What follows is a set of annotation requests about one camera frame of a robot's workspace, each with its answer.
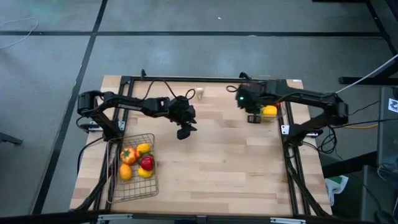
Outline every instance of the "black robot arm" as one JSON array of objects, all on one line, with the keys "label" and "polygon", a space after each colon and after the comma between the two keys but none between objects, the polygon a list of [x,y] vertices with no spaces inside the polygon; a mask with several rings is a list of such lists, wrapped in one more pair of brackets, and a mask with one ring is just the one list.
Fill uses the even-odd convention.
[{"label": "black robot arm", "polygon": [[348,122],[348,105],[337,94],[291,88],[285,80],[241,84],[236,90],[235,99],[239,108],[254,114],[258,114],[262,106],[283,101],[322,108],[322,114],[302,124],[290,125],[288,141],[296,146],[302,145],[309,132],[328,125],[343,125]]},{"label": "black robot arm", "polygon": [[140,111],[152,118],[165,117],[170,122],[181,125],[177,131],[178,139],[189,137],[191,131],[197,129],[192,127],[195,124],[195,109],[189,105],[184,96],[178,96],[170,101],[168,97],[138,99],[117,95],[113,92],[87,91],[78,96],[77,113],[86,118],[91,118],[103,128],[104,141],[123,136],[118,121],[110,120],[103,111],[108,108],[122,108],[125,110]]}]

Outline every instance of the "floor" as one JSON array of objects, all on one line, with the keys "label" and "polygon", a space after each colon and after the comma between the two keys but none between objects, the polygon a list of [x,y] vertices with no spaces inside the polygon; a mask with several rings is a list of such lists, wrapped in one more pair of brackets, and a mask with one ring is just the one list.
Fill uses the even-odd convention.
[{"label": "floor", "polygon": [[[371,2],[398,47],[398,28],[387,4]],[[142,68],[148,75],[160,76],[237,77],[245,71],[254,78],[301,79],[308,90],[332,92],[343,87],[338,77],[362,77],[392,57],[380,37],[287,36],[289,32],[379,32],[364,3],[112,0],[106,4],[95,37],[91,31],[101,3],[0,2],[0,47],[23,37],[3,31],[29,31],[34,26],[34,21],[2,26],[4,21],[36,17],[36,31],[45,34],[36,33],[0,50],[0,131],[24,140],[21,146],[0,144],[0,217],[32,211],[53,148],[60,149],[60,157],[43,212],[68,210],[78,152],[86,142],[86,134],[75,126],[78,116],[72,90],[98,89],[103,75],[138,75]],[[104,31],[201,33],[100,35]],[[284,36],[205,35],[206,31]],[[354,111],[378,100],[379,87],[356,86],[340,96]],[[313,108],[310,112],[312,116],[318,113]],[[377,119],[377,106],[350,121],[370,119]],[[64,134],[64,141],[55,140]],[[376,148],[377,129],[339,129],[337,135],[338,152],[344,159]]]}]

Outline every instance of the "wooden table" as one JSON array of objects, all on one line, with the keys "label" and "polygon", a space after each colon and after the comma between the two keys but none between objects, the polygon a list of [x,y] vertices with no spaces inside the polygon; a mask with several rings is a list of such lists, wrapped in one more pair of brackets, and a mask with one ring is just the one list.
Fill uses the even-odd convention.
[{"label": "wooden table", "polygon": [[[120,76],[105,76],[101,91],[118,92]],[[303,88],[301,80],[287,80]],[[142,98],[150,82],[134,82],[133,96]],[[153,133],[156,137],[159,194],[155,197],[112,204],[112,212],[189,215],[292,215],[287,174],[282,155],[278,122],[249,124],[247,114],[236,106],[234,93],[226,85],[236,83],[169,82],[176,95],[202,87],[203,98],[190,103],[197,112],[198,129],[187,139],[176,138],[178,126],[165,118],[149,118],[130,111],[125,136]],[[172,95],[162,82],[155,82],[149,97]],[[292,103],[294,121],[310,118],[305,105]],[[105,113],[111,118],[113,109]],[[87,142],[102,133],[90,133]],[[306,141],[315,144],[315,140]],[[79,206],[93,190],[100,176],[105,142],[86,149],[70,208]],[[324,210],[331,208],[323,180],[318,152],[299,147],[305,182]],[[296,186],[298,208],[303,213]],[[101,206],[104,208],[106,191]]]}]

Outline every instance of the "white tag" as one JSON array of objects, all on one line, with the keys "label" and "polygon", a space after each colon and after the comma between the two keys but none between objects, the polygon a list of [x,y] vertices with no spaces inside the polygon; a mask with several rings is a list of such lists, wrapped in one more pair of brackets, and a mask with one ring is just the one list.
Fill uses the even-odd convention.
[{"label": "white tag", "polygon": [[395,113],[398,113],[398,101],[390,98],[388,100],[388,109]]}]

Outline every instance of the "metal basket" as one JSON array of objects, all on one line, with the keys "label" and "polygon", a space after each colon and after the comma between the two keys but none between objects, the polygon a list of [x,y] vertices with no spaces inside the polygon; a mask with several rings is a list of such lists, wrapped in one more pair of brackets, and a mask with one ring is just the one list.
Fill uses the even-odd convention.
[{"label": "metal basket", "polygon": [[140,134],[108,141],[106,147],[108,152],[106,154],[108,155],[107,167],[109,167],[109,171],[107,172],[106,191],[108,192],[110,187],[113,190],[111,198],[107,194],[107,201],[109,203],[153,197],[159,193],[156,162],[154,164],[153,174],[150,178],[143,178],[138,175],[139,164],[137,162],[130,166],[132,169],[132,178],[130,180],[122,180],[119,177],[119,168],[123,163],[119,156],[120,150],[125,147],[133,147],[136,149],[137,146],[142,143],[148,143],[152,146],[150,148],[150,153],[154,155],[156,161],[155,136],[153,134]]}]

